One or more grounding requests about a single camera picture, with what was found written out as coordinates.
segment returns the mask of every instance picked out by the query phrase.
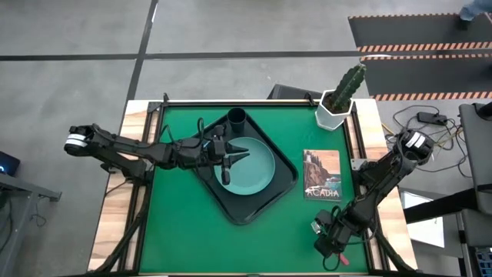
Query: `black cup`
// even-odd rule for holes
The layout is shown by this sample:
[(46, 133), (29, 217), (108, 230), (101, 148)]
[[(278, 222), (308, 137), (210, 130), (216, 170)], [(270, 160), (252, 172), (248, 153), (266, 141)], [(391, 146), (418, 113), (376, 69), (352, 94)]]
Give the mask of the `black cup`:
[(246, 112), (242, 108), (232, 108), (228, 112), (228, 121), (233, 132), (242, 133), (246, 122)]

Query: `green table surface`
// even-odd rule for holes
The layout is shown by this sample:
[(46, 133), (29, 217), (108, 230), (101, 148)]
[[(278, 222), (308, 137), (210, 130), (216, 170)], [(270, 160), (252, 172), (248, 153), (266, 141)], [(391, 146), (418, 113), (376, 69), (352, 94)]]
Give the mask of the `green table surface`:
[[(225, 115), (228, 107), (171, 107), (164, 124), (175, 139), (197, 132)], [(199, 272), (325, 272), (313, 246), (317, 236), (310, 223), (320, 209), (341, 208), (354, 197), (350, 159), (342, 128), (334, 132), (316, 125), (308, 107), (245, 107), (278, 148), (294, 163), (299, 179), (285, 196), (247, 225), (234, 225), (192, 171), (156, 169), (141, 257), (142, 273)], [(168, 142), (166, 134), (161, 138)], [(307, 200), (303, 194), (303, 150), (340, 152), (341, 202)], [(351, 242), (360, 241), (352, 238)], [(347, 246), (350, 265), (337, 272), (367, 272), (362, 244)], [(337, 258), (327, 261), (333, 267)]]

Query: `concrete floor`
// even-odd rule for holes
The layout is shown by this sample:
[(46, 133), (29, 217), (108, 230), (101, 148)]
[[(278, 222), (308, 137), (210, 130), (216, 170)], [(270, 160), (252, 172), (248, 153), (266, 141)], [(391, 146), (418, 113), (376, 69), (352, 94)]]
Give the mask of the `concrete floor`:
[[(147, 53), (355, 50), (349, 15), (456, 12), (465, 0), (161, 0)], [(0, 55), (137, 53), (150, 0), (0, 0)], [(334, 88), (356, 58), (275, 58), (144, 62), (136, 99), (266, 98), (281, 83)], [(107, 181), (94, 159), (63, 152), (70, 125), (118, 131), (134, 61), (0, 62), (0, 149), (22, 160), (18, 176), (63, 191), (40, 203), (48, 223), (32, 223), (15, 276), (83, 273)], [(368, 97), (363, 86), (357, 97)], [(428, 101), (455, 117), (464, 101)], [(380, 102), (381, 119), (415, 102)], [(401, 115), (402, 121), (417, 110)], [(437, 169), (460, 158), (441, 152)], [(450, 194), (470, 185), (457, 170), (415, 172), (402, 187)], [(420, 254), (428, 273), (457, 263)]]

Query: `white pot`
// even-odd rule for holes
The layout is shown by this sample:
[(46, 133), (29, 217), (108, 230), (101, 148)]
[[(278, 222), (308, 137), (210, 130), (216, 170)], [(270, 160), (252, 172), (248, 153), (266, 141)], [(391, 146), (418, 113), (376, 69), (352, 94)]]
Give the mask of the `white pot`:
[(350, 115), (352, 111), (352, 105), (354, 104), (354, 101), (351, 99), (351, 103), (348, 107), (347, 112), (344, 113), (339, 113), (339, 114), (332, 114), (330, 111), (328, 111), (321, 103), (327, 93), (333, 92), (334, 90), (326, 90), (323, 92), (323, 95), (321, 96), (321, 100), (319, 105), (317, 106), (317, 110), (314, 113), (316, 115), (316, 123), (320, 128), (327, 129), (328, 131), (333, 131), (338, 126), (340, 126), (344, 120)]

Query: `teal bowl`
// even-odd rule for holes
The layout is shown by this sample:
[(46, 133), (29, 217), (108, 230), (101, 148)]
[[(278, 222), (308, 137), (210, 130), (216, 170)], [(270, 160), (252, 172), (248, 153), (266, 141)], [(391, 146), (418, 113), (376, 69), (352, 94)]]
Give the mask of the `teal bowl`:
[[(253, 195), (266, 188), (275, 174), (275, 158), (270, 148), (248, 137), (234, 138), (229, 143), (249, 149), (250, 155), (232, 165), (229, 169), (231, 183), (222, 185), (224, 189), (237, 195)], [(215, 166), (214, 172), (221, 180), (221, 166)]]

